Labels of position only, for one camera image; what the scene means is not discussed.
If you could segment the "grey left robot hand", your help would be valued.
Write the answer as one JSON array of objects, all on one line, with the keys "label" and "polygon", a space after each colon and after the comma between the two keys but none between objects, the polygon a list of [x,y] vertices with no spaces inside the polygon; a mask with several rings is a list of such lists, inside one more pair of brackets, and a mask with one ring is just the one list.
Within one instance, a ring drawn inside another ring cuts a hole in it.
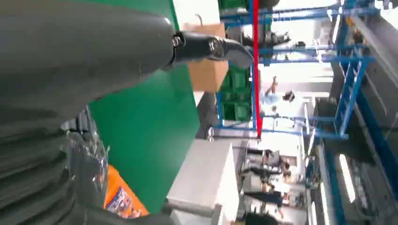
[{"label": "grey left robot hand", "polygon": [[239,42],[175,30],[132,8],[64,0],[0,3],[0,134],[57,128],[90,102],[180,63],[253,57]]}]

